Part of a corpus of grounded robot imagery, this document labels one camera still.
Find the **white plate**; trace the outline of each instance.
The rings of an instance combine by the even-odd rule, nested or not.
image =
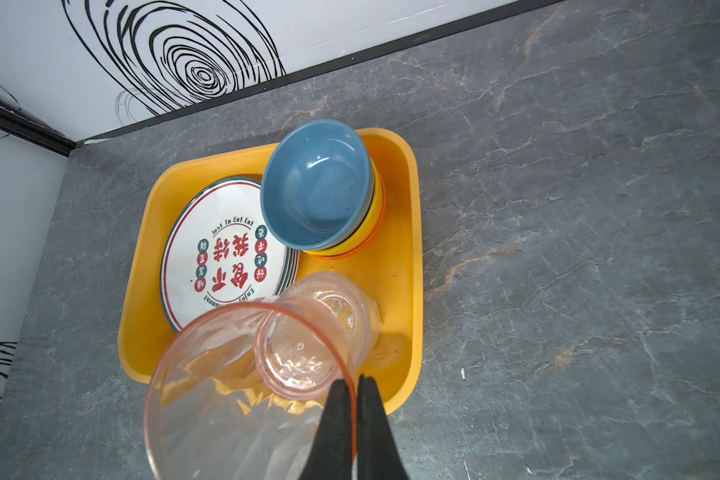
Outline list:
[[[260,191],[250,178],[225,178],[179,216],[160,268],[163,309],[175,331],[218,306],[280,293],[292,281],[298,255],[264,225]]]

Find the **gray marble countertop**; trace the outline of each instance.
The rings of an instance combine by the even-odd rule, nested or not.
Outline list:
[[[569,0],[73,152],[0,479],[151,478],[116,347],[150,188],[314,118],[418,160],[412,479],[720,478],[720,1]]]

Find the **yellow bowl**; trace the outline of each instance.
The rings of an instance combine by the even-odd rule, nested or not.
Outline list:
[[[346,254],[350,254],[356,248],[363,244],[366,239],[369,239],[371,235],[376,231],[376,226],[382,218],[382,212],[384,211],[384,183],[382,182],[381,176],[376,170],[376,166],[373,161],[371,162],[373,167],[373,197],[371,198],[371,205],[368,207],[368,213],[365,215],[362,223],[355,232],[349,236],[346,240],[341,242],[339,245],[326,248],[324,250],[308,250],[307,253],[310,255],[317,256],[319,258],[335,258],[341,256],[342,258]]]

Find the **yellow tray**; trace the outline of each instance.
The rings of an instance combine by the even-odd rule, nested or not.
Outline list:
[[[314,272],[343,274],[369,294],[383,329],[360,368],[378,384],[387,413],[411,395],[422,370],[422,215],[413,151],[397,134],[358,130],[382,176],[387,209],[375,237],[340,260],[301,253],[299,280]],[[157,179],[146,201],[125,294],[117,351],[130,378],[148,383],[175,333],[160,302],[160,262],[168,235],[184,207],[207,185],[243,175],[261,179],[277,144],[176,164]]]

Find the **blue bowl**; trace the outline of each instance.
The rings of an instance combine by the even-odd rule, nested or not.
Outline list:
[[[362,223],[373,183],[360,136],[340,121],[311,121],[288,134],[269,159],[262,178],[264,221],[291,248],[331,248]]]

